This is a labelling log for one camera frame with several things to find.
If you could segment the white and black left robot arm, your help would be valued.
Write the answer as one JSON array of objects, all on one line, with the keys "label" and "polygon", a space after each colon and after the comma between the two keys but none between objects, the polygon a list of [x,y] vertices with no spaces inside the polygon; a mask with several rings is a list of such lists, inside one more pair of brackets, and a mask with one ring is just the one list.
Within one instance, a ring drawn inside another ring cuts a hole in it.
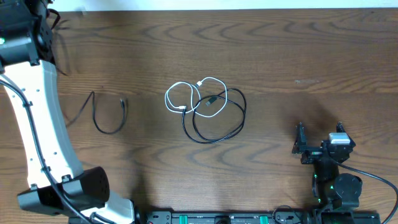
[{"label": "white and black left robot arm", "polygon": [[27,158],[21,209],[65,215],[70,223],[136,223],[131,200],[109,188],[103,168],[84,169],[70,142],[57,91],[47,1],[1,2],[1,85]]}]

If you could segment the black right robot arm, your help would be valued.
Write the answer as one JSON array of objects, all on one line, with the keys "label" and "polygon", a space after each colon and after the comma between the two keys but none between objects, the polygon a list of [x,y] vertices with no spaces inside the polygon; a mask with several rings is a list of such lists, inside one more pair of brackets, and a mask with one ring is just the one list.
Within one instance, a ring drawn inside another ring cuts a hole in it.
[{"label": "black right robot arm", "polygon": [[338,123],[336,131],[328,135],[317,147],[309,146],[304,126],[296,126],[297,135],[292,148],[293,154],[300,154],[302,164],[312,165],[313,194],[319,208],[314,209],[311,219],[314,223],[354,223],[353,209],[359,207],[362,180],[352,174],[340,173],[339,166],[349,159],[356,146]]}]

